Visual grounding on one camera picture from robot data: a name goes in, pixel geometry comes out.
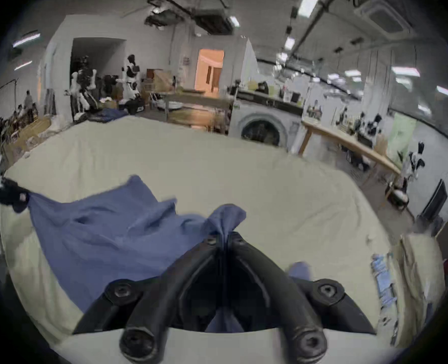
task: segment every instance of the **cream blanket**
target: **cream blanket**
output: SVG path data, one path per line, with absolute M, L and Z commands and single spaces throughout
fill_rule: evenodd
M 178 213 L 208 216 L 221 204 L 247 212 L 237 231 L 281 268 L 311 265 L 312 278 L 339 281 L 373 326 L 379 300 L 371 255 L 387 253 L 384 228 L 343 172 L 282 149 L 144 118 L 84 122 L 36 147 L 6 177 L 70 202 L 141 177 L 158 200 L 177 197 Z M 27 313 L 51 343 L 82 316 L 59 286 L 28 211 L 0 208 L 2 242 Z

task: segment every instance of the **washing machine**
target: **washing machine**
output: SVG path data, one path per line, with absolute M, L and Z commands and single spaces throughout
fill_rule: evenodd
M 303 109 L 266 94 L 239 90 L 234 100 L 229 136 L 290 150 Z

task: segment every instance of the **ceiling air conditioner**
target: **ceiling air conditioner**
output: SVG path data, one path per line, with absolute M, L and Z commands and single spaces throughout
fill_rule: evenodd
M 232 35 L 233 26 L 224 10 L 194 10 L 195 23 L 210 35 Z
M 387 39 L 399 40 L 413 35 L 409 23 L 385 0 L 368 0 L 354 13 Z

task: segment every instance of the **wooden table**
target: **wooden table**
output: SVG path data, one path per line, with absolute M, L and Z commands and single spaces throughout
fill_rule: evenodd
M 318 120 L 315 120 L 313 118 L 306 118 L 302 121 L 302 124 L 306 128 L 306 135 L 303 139 L 302 146 L 300 147 L 300 150 L 298 151 L 298 154 L 301 156 L 303 155 L 303 152 L 305 151 L 306 145 L 308 144 L 310 137 L 313 133 L 316 133 L 318 135 L 321 135 L 329 140 L 332 140 L 338 144 L 341 144 L 344 147 L 347 147 L 349 150 L 353 152 L 357 152 L 361 155 L 364 155 L 365 157 L 373 160 L 377 164 L 380 164 L 382 167 L 384 167 L 386 170 L 390 171 L 391 173 L 395 174 L 393 183 L 395 184 L 397 180 L 399 179 L 399 176 L 401 175 L 401 169 L 399 169 L 393 162 L 391 162 L 386 156 L 383 156 L 379 154 L 378 152 L 374 151 L 373 149 L 367 147 L 366 145 L 360 143 L 357 141 L 357 139 L 349 135 L 342 130 L 339 130 L 337 128 L 327 128 L 324 127 L 319 123 Z M 388 191 L 386 194 L 386 199 L 388 199 L 389 194 L 391 193 L 392 189 Z
M 195 93 L 160 93 L 165 97 L 165 114 L 168 119 L 169 103 L 170 101 L 182 102 L 184 104 L 197 104 L 202 106 L 209 106 L 212 108 L 219 108 L 228 110 L 232 98 L 207 97 L 202 94 Z

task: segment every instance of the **metal pole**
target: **metal pole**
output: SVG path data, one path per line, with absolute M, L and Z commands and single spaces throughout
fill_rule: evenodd
M 14 80 L 14 109 L 16 110 L 16 82 L 18 81 L 18 78 Z

